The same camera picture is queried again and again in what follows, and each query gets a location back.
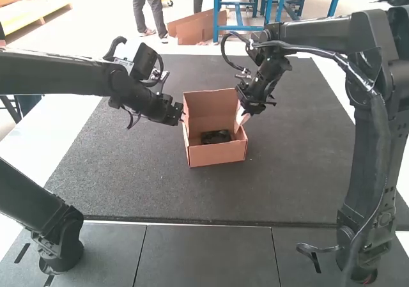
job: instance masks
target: robotic arm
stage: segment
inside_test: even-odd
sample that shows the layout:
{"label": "robotic arm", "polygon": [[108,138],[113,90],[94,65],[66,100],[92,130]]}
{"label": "robotic arm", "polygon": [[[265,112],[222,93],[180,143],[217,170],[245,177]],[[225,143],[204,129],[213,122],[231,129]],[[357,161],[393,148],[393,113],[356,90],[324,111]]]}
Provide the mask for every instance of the robotic arm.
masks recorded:
{"label": "robotic arm", "polygon": [[[159,61],[160,70],[154,68]],[[111,97],[131,116],[177,125],[183,104],[162,93],[169,75],[162,58],[144,43],[115,39],[102,60],[0,48],[0,94],[73,93]],[[80,260],[83,215],[0,158],[0,213],[31,232],[46,274],[70,270]]]}
{"label": "robotic arm", "polygon": [[[224,42],[237,36],[259,66],[255,77],[230,62]],[[318,263],[317,252],[336,251],[342,286],[351,278],[368,284],[395,234],[396,184],[409,133],[409,6],[345,17],[265,26],[251,40],[234,32],[221,43],[224,59],[244,75],[236,87],[244,113],[259,114],[276,103],[271,93],[286,70],[287,55],[308,52],[334,60],[346,72],[346,92],[355,107],[355,148],[348,193],[337,214],[337,245],[297,251]]]}
{"label": "robotic arm", "polygon": [[[173,98],[162,93],[169,76],[162,58],[145,43],[132,44],[118,37],[102,60],[0,49],[0,92],[110,97],[111,107],[127,107],[139,117],[177,125],[183,106],[172,105]],[[160,70],[154,68],[157,60]]]}

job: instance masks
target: cardboard box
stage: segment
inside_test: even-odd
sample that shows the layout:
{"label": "cardboard box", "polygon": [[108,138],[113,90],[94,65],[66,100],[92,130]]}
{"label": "cardboard box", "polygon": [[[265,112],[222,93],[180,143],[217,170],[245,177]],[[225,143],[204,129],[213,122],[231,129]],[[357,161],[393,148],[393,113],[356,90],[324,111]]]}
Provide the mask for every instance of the cardboard box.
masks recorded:
{"label": "cardboard box", "polygon": [[[209,166],[226,162],[243,161],[247,151],[244,128],[236,124],[239,107],[234,89],[195,91],[183,94],[185,119],[182,124],[189,167]],[[201,134],[228,129],[232,141],[201,144]]]}
{"label": "cardboard box", "polygon": [[[219,25],[226,25],[228,9],[219,12]],[[167,24],[169,36],[178,38],[179,45],[196,45],[213,38],[213,9]]]}

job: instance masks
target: sneaker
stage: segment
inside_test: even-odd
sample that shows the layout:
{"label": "sneaker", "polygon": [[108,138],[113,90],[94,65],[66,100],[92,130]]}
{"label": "sneaker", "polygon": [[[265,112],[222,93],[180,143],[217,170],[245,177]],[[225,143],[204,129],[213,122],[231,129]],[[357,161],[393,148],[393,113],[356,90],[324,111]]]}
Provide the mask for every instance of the sneaker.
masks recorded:
{"label": "sneaker", "polygon": [[162,39],[160,39],[160,41],[161,41],[163,44],[169,43],[169,41],[167,40],[167,36],[168,36],[168,33],[167,33],[166,35],[164,35],[164,37],[163,37]]}
{"label": "sneaker", "polygon": [[139,36],[151,36],[151,35],[154,35],[155,33],[156,33],[156,30],[146,28],[144,33],[139,33]]}

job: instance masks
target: wooden pallet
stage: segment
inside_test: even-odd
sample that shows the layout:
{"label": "wooden pallet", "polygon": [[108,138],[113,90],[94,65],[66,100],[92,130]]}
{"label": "wooden pallet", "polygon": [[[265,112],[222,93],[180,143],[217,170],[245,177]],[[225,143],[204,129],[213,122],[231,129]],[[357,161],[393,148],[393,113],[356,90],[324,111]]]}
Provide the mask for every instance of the wooden pallet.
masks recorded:
{"label": "wooden pallet", "polygon": [[72,9],[68,0],[21,0],[0,8],[0,22],[9,35],[32,23],[44,24],[44,17],[62,8]]}

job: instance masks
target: black rubber mat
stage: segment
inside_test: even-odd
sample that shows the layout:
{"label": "black rubber mat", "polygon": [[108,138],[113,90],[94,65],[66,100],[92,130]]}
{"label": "black rubber mat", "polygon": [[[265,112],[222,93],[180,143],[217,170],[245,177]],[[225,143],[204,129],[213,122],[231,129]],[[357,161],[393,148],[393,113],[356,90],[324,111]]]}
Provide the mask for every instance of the black rubber mat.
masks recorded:
{"label": "black rubber mat", "polygon": [[[332,229],[273,228],[275,253],[279,268],[281,287],[327,287],[340,286],[341,271],[335,253],[318,255],[321,273],[315,270],[313,262],[295,250],[299,242],[317,247],[336,244],[336,232]],[[409,257],[399,240],[395,238],[392,250],[381,257],[377,280],[371,287],[407,287],[409,282]],[[352,281],[348,287],[359,287]]]}
{"label": "black rubber mat", "polygon": [[[248,57],[232,58],[256,70]],[[164,91],[234,88],[220,56],[164,56]],[[103,99],[46,188],[90,219],[212,224],[334,224],[350,179],[354,126],[311,59],[291,58],[276,107],[245,125],[244,162],[189,169],[181,127],[142,119]],[[397,197],[398,222],[409,212]]]}
{"label": "black rubber mat", "polygon": [[[85,224],[80,233],[84,244],[80,262],[50,282],[38,268],[37,246],[23,230],[0,262],[0,286],[132,287],[145,231],[144,225]],[[28,250],[16,263],[25,244],[29,244]]]}
{"label": "black rubber mat", "polygon": [[148,226],[134,287],[279,287],[270,228]]}

